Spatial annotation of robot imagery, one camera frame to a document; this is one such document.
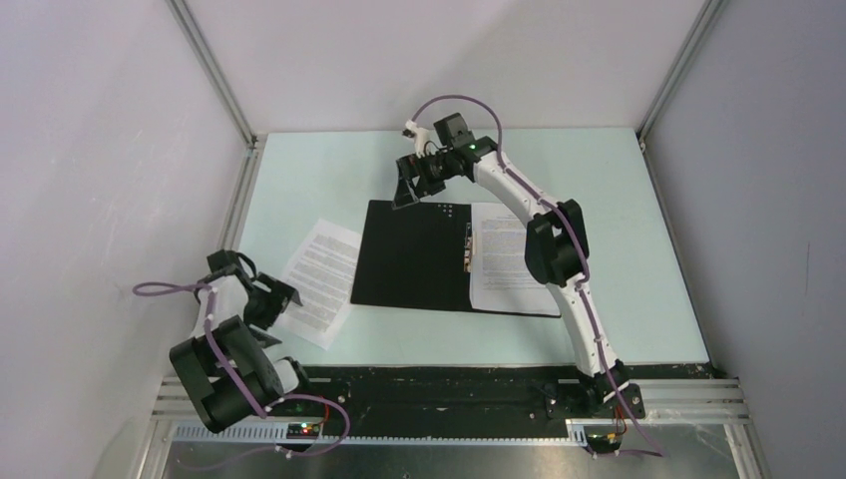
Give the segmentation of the white text-printed paper sheet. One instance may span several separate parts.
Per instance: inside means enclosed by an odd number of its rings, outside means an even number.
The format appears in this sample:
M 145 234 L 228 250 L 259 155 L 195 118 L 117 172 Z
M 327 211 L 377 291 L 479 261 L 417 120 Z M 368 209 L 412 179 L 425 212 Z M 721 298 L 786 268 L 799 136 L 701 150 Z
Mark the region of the white text-printed paper sheet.
M 283 271 L 300 304 L 289 307 L 280 324 L 296 336 L 330 348 L 351 311 L 362 236 L 326 220 L 318 220 Z

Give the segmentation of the left aluminium corner post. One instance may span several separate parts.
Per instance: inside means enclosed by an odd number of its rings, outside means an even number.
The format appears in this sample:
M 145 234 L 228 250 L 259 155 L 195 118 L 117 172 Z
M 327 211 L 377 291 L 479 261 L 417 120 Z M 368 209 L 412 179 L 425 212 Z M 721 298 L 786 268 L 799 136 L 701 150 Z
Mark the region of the left aluminium corner post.
M 194 52 L 201 69 L 221 102 L 238 135 L 248 148 L 256 143 L 256 134 L 232 89 L 226 74 L 214 54 L 212 45 L 188 1 L 167 0 L 175 20 Z

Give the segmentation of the aluminium corner post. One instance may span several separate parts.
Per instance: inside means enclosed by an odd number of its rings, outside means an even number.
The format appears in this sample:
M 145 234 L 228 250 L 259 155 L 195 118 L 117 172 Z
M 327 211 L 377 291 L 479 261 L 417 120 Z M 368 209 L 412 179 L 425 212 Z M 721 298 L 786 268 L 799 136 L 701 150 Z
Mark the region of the aluminium corner post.
M 644 117 L 636 129 L 636 137 L 645 150 L 647 139 L 661 118 L 684 76 L 692 67 L 701 47 L 716 25 L 719 16 L 729 4 L 726 0 L 707 0 L 701 5 L 694 21 L 685 35 L 670 67 L 664 76 L 655 96 L 650 102 Z
M 221 102 L 238 135 L 248 148 L 256 143 L 256 134 L 232 89 L 226 74 L 214 54 L 212 45 L 188 1 L 167 0 L 175 20 L 194 52 L 201 69 Z

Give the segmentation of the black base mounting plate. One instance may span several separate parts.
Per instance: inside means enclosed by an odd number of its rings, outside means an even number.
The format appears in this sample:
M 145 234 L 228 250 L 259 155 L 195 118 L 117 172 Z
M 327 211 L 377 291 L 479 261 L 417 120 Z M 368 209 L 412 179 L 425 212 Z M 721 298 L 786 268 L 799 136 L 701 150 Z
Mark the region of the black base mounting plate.
M 568 419 L 613 418 L 571 365 L 308 366 L 305 393 L 338 402 L 352 437 L 528 439 L 565 436 Z

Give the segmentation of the white blank-backed paper sheet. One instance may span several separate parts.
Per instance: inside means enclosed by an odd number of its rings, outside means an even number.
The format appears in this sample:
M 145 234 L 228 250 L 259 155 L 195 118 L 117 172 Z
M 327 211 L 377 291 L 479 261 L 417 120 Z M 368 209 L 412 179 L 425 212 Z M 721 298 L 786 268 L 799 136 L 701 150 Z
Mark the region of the white blank-backed paper sheet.
M 560 310 L 525 262 L 526 228 L 502 204 L 471 205 L 471 306 L 491 313 L 558 317 Z

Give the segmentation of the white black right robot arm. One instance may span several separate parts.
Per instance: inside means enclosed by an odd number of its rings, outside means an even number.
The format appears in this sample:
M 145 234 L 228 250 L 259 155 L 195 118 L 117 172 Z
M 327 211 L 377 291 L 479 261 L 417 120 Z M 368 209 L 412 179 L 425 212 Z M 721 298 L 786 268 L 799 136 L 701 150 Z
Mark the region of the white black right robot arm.
M 484 155 L 469 147 L 411 154 L 396 161 L 393 208 L 403 209 L 465 177 L 498 199 L 526 228 L 524 260 L 546 287 L 562 315 L 576 354 L 583 409 L 607 415 L 623 399 L 630 376 L 608 339 L 590 289 L 589 249 L 581 206 L 555 202 L 498 150 Z

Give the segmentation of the right controller board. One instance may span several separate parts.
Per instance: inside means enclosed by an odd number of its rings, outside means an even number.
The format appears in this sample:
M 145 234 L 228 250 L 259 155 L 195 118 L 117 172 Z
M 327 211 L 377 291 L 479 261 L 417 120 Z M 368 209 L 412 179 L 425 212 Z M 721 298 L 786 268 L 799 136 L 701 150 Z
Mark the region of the right controller board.
M 622 442 L 615 434 L 588 434 L 586 450 L 592 455 L 617 455 Z

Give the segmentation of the aluminium front frame rail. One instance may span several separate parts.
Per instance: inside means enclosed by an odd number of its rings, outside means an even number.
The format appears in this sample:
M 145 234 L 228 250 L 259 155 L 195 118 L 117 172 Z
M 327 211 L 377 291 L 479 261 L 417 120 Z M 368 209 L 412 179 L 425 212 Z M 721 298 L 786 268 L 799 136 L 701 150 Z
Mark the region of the aluminium front frame rail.
M 313 367 L 288 401 L 212 434 L 165 379 L 136 478 L 767 478 L 735 379 L 638 368 L 637 425 L 578 416 L 563 367 Z

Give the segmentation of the left controller board with leds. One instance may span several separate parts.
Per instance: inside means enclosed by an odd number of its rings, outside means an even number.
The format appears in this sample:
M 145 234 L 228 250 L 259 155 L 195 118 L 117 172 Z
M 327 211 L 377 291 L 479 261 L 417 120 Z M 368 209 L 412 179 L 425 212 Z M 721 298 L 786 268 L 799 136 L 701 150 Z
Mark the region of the left controller board with leds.
M 321 433 L 320 423 L 295 422 L 287 425 L 285 438 L 288 440 L 318 439 Z

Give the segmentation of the red and black folder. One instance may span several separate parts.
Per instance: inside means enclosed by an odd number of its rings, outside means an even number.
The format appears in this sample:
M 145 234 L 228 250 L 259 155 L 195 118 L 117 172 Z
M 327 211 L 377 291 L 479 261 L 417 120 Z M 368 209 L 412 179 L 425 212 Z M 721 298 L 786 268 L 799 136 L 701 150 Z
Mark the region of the red and black folder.
M 471 306 L 470 273 L 463 270 L 471 205 L 421 203 L 393 210 L 387 201 L 371 201 L 351 302 L 491 313 Z

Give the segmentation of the metal folder clip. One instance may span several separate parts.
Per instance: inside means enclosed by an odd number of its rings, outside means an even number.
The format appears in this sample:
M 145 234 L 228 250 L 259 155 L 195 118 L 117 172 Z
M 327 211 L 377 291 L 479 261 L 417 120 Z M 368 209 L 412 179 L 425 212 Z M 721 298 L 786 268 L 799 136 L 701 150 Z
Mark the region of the metal folder clip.
M 466 223 L 463 248 L 463 270 L 465 273 L 470 273 L 475 248 L 471 222 Z

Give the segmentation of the right aluminium corner post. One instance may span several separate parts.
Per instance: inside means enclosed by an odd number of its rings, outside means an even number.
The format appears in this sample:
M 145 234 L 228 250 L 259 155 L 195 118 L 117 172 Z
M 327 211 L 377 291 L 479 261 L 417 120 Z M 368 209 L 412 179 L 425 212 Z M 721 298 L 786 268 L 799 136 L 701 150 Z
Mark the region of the right aluminium corner post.
M 664 76 L 655 96 L 650 102 L 644 117 L 636 129 L 636 137 L 645 150 L 647 139 L 661 118 L 684 76 L 692 67 L 701 47 L 716 25 L 719 16 L 729 4 L 726 0 L 707 0 L 701 5 L 694 21 L 685 35 L 670 67 Z

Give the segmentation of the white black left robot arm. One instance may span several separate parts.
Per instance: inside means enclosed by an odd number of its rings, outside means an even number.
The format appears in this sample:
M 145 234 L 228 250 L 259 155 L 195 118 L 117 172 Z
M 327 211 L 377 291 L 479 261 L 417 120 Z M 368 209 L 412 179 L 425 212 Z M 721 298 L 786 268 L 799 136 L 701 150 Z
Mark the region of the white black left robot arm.
M 315 390 L 302 365 L 290 356 L 271 359 L 264 346 L 275 342 L 266 330 L 296 291 L 267 275 L 247 284 L 234 274 L 173 291 L 193 292 L 201 304 L 191 336 L 172 347 L 169 358 L 208 431 L 264 417 L 275 401 L 291 415 L 312 407 Z

